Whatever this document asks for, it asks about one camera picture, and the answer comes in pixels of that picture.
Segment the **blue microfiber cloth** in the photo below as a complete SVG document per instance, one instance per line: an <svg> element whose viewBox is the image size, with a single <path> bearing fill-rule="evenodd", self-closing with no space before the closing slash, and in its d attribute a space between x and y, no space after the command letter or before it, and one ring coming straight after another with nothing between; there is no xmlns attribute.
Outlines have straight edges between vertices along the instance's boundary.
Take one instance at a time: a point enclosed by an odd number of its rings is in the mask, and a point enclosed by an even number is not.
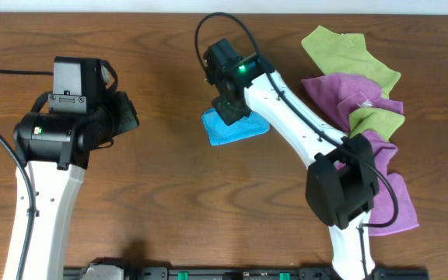
<svg viewBox="0 0 448 280"><path fill-rule="evenodd" d="M205 111L201 116L202 123L212 146L226 145L246 138L267 133L271 125L259 114L252 112L237 122L227 125L218 115L215 108Z"/></svg>

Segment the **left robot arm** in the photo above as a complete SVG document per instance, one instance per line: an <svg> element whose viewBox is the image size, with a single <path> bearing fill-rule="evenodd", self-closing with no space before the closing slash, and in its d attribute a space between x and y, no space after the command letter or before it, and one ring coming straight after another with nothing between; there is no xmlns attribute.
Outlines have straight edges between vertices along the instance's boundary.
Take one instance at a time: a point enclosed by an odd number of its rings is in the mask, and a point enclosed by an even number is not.
<svg viewBox="0 0 448 280"><path fill-rule="evenodd" d="M17 202L5 279L58 279L90 153L139 125L110 63L56 57L53 88L15 126Z"/></svg>

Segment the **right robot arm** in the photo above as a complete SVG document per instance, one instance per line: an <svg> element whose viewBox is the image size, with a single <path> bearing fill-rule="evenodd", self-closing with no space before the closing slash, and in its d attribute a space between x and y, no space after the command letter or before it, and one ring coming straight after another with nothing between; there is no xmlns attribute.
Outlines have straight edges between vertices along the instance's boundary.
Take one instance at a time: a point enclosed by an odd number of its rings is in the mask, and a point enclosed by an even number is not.
<svg viewBox="0 0 448 280"><path fill-rule="evenodd" d="M375 268L369 248L369 221L379 191L372 146L318 117L257 54L244 58L226 39L204 53L205 71L219 96L212 102L226 124L256 113L293 147L307 169L305 197L327 225L332 266L340 278L364 279Z"/></svg>

